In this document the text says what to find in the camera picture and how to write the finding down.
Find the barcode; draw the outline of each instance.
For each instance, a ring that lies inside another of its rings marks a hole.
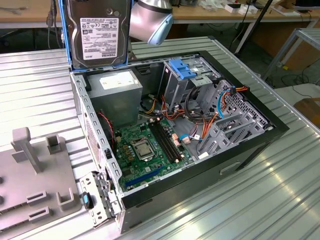
[[[102,54],[115,54],[116,53],[116,50],[113,49],[113,50],[109,50],[109,51],[103,51],[101,52]]]
[[[114,57],[116,56],[115,53],[112,53],[112,54],[102,54],[102,57]]]
[[[85,49],[84,52],[85,53],[96,53],[96,52],[100,52],[100,49],[98,49],[98,48]]]

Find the hard drive label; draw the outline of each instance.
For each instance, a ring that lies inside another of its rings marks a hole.
[[[118,18],[80,18],[83,60],[115,58]]]

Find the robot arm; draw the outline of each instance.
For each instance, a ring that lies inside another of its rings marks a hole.
[[[158,46],[172,24],[172,6],[167,0],[139,0],[131,10],[129,36]]]

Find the ram slot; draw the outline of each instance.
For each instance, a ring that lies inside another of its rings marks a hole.
[[[159,122],[151,123],[149,124],[149,128],[152,134],[154,135],[155,139],[159,143],[160,147],[164,151],[165,155],[167,156],[169,162],[173,164],[176,162],[176,160],[180,161],[181,156],[178,150],[171,142],[166,132],[163,130],[161,124]]]

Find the expansion slot bracket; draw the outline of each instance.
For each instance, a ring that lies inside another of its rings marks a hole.
[[[122,211],[119,200],[102,173],[90,172],[80,179],[81,189],[91,196],[93,207],[89,210],[93,228],[96,229]]]

